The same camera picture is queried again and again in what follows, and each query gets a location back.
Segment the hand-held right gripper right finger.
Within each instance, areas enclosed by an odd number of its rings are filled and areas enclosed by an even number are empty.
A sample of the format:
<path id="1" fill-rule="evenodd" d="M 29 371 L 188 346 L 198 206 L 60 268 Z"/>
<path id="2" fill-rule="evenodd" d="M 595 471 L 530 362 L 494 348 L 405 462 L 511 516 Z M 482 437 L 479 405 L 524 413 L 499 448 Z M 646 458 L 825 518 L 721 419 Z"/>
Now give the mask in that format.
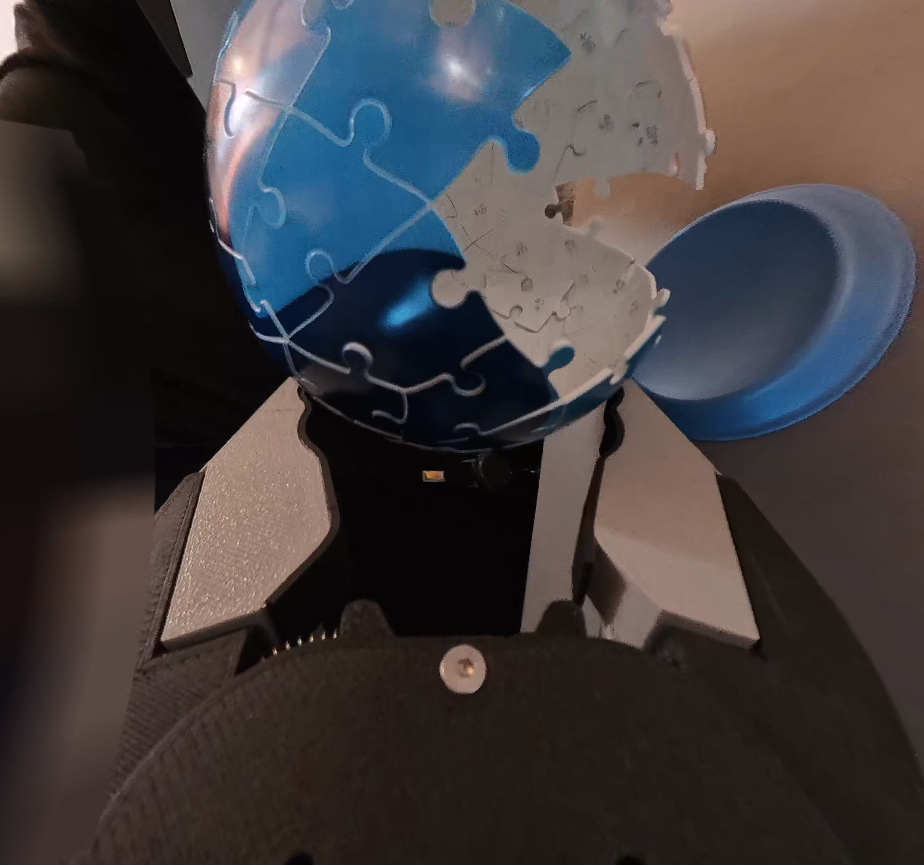
<path id="1" fill-rule="evenodd" d="M 757 623 L 718 474 L 634 382 L 572 428 L 574 583 L 594 638 L 650 646 L 665 628 L 736 647 Z"/>

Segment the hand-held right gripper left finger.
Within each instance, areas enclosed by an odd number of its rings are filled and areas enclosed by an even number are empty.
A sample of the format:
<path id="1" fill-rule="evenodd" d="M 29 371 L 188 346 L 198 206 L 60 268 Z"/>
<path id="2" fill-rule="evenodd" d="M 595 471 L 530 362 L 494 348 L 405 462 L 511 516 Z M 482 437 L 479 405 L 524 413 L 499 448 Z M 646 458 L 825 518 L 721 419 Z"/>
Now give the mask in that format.
<path id="1" fill-rule="evenodd" d="M 328 461 L 306 436 L 302 390 L 285 380 L 204 467 L 161 627 L 168 651 L 248 628 L 273 645 L 294 640 L 283 597 L 340 525 Z"/>

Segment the blue puzzle ball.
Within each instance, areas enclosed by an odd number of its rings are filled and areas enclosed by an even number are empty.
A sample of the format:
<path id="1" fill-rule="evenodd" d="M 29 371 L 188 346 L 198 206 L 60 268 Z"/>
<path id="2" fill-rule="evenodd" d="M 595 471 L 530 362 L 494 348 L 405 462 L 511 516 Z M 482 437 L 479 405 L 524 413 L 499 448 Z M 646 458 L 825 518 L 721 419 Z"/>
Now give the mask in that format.
<path id="1" fill-rule="evenodd" d="M 244 0 L 207 115 L 249 324 L 302 392 L 422 449 L 531 443 L 664 323 L 566 187 L 701 188 L 714 148 L 669 0 Z"/>

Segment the blue round ball stand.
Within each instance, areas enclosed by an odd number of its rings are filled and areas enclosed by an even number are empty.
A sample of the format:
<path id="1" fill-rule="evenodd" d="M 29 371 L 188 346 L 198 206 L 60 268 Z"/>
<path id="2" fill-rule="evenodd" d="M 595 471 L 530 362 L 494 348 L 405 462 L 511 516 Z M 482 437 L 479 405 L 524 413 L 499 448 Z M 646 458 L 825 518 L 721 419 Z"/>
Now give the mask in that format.
<path id="1" fill-rule="evenodd" d="M 634 379 L 697 442 L 756 438 L 829 407 L 878 365 L 917 285 L 901 219 L 824 184 L 726 204 L 649 270 L 671 295 Z"/>

